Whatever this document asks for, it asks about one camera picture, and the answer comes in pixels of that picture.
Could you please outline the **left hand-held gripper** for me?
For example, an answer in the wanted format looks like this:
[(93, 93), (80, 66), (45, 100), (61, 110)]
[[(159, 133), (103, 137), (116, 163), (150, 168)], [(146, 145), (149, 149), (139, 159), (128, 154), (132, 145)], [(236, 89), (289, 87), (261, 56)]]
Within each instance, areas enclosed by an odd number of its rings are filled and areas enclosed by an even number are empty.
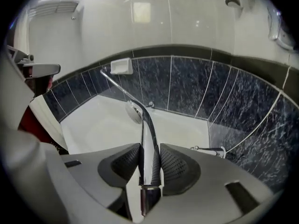
[(34, 56), (26, 54), (12, 46), (7, 45), (9, 55), (16, 64), (23, 64), (25, 78), (40, 78), (53, 76), (60, 72), (61, 66), (56, 63), (34, 63)]

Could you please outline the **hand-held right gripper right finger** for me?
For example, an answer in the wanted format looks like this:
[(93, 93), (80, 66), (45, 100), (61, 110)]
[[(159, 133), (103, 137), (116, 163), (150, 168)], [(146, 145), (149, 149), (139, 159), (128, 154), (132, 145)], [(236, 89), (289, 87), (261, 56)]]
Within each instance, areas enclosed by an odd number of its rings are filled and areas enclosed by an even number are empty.
[(162, 144), (164, 224), (257, 224), (279, 194), (230, 161)]

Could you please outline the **chrome mixer valve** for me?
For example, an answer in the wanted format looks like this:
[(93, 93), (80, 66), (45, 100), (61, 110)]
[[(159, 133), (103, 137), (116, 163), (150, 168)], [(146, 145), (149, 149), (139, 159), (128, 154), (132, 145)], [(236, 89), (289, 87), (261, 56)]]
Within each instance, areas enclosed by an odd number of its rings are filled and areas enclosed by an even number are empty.
[(267, 7), (268, 10), (268, 38), (274, 41), (281, 48), (294, 51), (296, 48), (296, 42), (287, 26), (284, 22), (280, 11), (275, 7)]

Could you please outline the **chrome shower head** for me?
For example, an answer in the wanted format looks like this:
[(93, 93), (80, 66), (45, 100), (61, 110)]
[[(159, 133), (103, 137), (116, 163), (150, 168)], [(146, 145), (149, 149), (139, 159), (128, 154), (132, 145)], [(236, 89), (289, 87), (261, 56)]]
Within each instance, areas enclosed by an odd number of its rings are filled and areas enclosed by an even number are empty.
[(153, 121), (147, 109), (138, 101), (126, 103), (129, 117), (141, 127), (138, 156), (141, 213), (146, 216), (161, 198), (161, 158)]

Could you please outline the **white bathtub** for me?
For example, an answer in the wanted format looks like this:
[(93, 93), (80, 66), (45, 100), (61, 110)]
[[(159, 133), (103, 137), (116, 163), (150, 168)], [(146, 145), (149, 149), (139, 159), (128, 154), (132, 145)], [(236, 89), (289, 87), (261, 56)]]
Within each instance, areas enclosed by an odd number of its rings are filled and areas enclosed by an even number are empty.
[[(70, 154), (82, 154), (137, 143), (141, 125), (127, 114), (125, 102), (97, 95), (61, 122)], [(191, 148), (209, 147), (207, 121), (148, 109), (158, 143)]]

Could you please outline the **chrome grab bar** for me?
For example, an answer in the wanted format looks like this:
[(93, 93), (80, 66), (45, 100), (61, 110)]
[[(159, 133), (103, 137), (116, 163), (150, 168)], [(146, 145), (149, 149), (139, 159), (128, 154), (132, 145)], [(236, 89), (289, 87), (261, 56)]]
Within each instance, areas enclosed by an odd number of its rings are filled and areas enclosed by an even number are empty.
[(123, 89), (123, 87), (121, 85), (119, 85), (117, 82), (115, 82), (111, 77), (109, 77), (106, 74), (107, 71), (107, 67), (104, 67), (100, 70), (100, 73), (102, 76), (104, 76), (110, 83), (112, 83), (115, 87), (117, 87), (124, 95), (130, 97), (131, 99), (135, 100), (136, 102), (140, 103), (141, 105), (143, 105), (144, 107), (150, 107), (150, 108), (154, 108), (155, 104), (150, 101), (147, 105), (142, 104), (137, 98), (135, 98), (133, 95), (131, 95), (127, 90)]

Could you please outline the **chrome tub spout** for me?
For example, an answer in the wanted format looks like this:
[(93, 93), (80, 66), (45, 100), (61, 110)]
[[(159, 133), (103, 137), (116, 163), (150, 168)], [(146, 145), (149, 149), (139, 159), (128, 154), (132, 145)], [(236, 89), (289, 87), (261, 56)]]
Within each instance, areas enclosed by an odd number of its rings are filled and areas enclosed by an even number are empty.
[(217, 147), (217, 148), (200, 148), (199, 146), (194, 146), (190, 148), (191, 150), (195, 150), (197, 152), (218, 156), (220, 158), (225, 159), (226, 157), (226, 150), (224, 147)]

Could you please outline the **white soap dish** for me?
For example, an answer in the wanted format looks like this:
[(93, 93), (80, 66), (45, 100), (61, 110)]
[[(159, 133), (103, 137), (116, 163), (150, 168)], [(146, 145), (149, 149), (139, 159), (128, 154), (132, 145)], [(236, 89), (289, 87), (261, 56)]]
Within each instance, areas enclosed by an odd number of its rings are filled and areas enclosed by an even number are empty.
[(110, 73), (112, 75), (132, 75), (133, 66), (131, 58), (114, 60), (110, 63)]

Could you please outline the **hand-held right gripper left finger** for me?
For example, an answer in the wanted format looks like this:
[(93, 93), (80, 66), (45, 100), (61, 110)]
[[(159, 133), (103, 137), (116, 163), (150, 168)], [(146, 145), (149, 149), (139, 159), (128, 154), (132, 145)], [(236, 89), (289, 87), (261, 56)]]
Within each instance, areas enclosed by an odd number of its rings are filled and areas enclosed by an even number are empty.
[(142, 220), (139, 148), (138, 143), (127, 144), (61, 158), (72, 177), (97, 203), (128, 220)]

